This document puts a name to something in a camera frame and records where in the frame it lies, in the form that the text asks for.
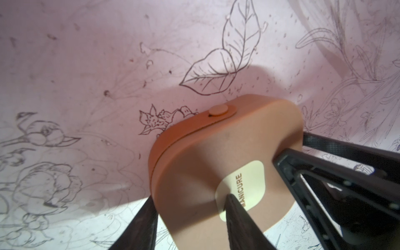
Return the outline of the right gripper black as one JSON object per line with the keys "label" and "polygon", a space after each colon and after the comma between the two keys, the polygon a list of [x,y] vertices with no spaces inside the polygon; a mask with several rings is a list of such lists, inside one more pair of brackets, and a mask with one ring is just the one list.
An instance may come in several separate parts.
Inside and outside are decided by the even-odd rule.
{"label": "right gripper black", "polygon": [[365,175],[296,150],[274,165],[326,250],[400,248],[399,153],[304,132],[303,145],[375,169]]}

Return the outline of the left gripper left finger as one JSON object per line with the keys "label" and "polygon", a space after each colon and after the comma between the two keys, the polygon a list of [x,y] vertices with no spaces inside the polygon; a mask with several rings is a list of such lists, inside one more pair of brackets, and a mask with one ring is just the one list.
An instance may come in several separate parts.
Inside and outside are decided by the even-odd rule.
{"label": "left gripper left finger", "polygon": [[109,250],[154,250],[158,212],[150,196]]}

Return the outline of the dark brown clipper case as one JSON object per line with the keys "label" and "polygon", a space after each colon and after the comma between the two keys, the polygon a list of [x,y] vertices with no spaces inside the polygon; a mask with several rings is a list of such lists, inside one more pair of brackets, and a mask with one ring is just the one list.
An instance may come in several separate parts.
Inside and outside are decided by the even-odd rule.
{"label": "dark brown clipper case", "polygon": [[256,94],[214,106],[163,132],[149,155],[150,189],[177,248],[229,248],[228,194],[261,231],[279,222],[294,197],[273,161],[283,150],[300,151],[302,145],[300,109]]}

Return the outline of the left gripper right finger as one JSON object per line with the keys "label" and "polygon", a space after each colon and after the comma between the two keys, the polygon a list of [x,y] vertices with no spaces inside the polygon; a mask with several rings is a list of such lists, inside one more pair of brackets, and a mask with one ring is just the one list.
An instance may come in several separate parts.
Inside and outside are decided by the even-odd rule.
{"label": "left gripper right finger", "polygon": [[226,197],[225,211],[231,250],[276,250],[233,194]]}

